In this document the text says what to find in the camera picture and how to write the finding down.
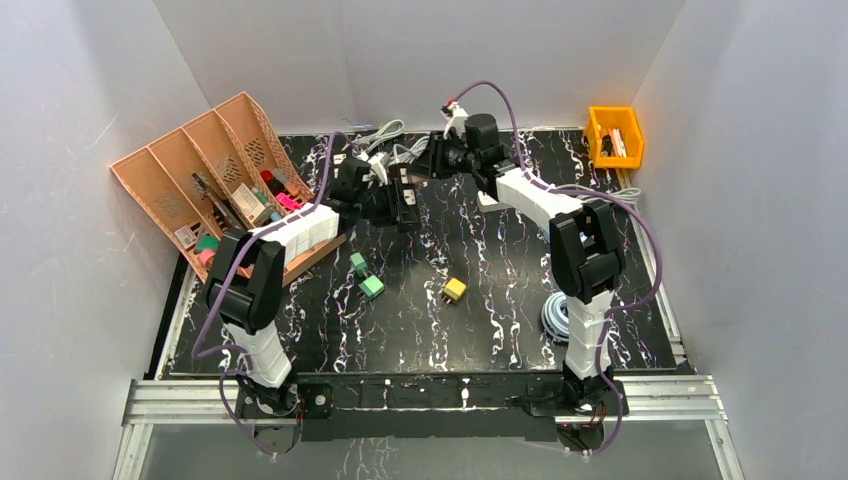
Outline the pink plug adapter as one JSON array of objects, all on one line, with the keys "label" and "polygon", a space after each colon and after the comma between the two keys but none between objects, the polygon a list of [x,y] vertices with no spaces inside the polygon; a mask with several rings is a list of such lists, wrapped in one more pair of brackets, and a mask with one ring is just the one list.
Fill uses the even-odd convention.
[{"label": "pink plug adapter", "polygon": [[431,177],[430,165],[428,163],[411,163],[407,167],[407,175],[411,177],[411,182],[423,182]]}]

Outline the green plug adapter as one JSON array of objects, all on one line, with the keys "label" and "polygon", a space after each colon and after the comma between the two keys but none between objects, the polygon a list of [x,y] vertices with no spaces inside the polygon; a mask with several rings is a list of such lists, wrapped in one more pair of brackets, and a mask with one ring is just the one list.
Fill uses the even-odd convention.
[{"label": "green plug adapter", "polygon": [[371,275],[359,284],[359,289],[362,296],[366,300],[371,301],[385,291],[385,284],[378,277]]},{"label": "green plug adapter", "polygon": [[350,255],[350,262],[353,268],[354,273],[360,278],[367,278],[369,276],[369,266],[364,258],[364,256],[355,252]]}]

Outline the yellow plug adapter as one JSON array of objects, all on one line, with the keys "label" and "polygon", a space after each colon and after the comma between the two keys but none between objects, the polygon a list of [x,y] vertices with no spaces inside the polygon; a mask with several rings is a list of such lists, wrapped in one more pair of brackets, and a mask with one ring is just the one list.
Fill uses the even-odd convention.
[{"label": "yellow plug adapter", "polygon": [[458,303],[467,291],[467,285],[457,278],[451,277],[442,289],[442,297],[446,302]]}]

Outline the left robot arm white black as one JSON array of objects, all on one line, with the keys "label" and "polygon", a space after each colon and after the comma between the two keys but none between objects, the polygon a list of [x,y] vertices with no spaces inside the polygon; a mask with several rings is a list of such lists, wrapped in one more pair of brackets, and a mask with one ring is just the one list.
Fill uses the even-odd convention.
[{"label": "left robot arm white black", "polygon": [[290,414],[299,400],[297,387],[286,381],[292,363],[275,324],[286,268],[360,220],[401,232],[420,225],[410,164],[348,158],[332,174],[314,202],[281,220],[252,231],[227,231],[204,286],[210,315],[222,320],[247,364],[247,378],[262,387],[260,403],[275,416]]}]

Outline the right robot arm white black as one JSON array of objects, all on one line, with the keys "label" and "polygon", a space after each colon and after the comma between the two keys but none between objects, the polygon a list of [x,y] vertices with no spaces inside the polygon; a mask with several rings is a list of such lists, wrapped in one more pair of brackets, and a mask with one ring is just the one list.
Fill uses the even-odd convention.
[{"label": "right robot arm white black", "polygon": [[554,398],[577,414],[590,413],[611,388],[606,314],[625,268],[611,207],[543,182],[520,149],[501,142],[490,114],[471,115],[461,128],[430,132],[416,166],[427,179],[468,174],[479,192],[547,230],[550,270],[565,296],[570,331],[563,385]]}]

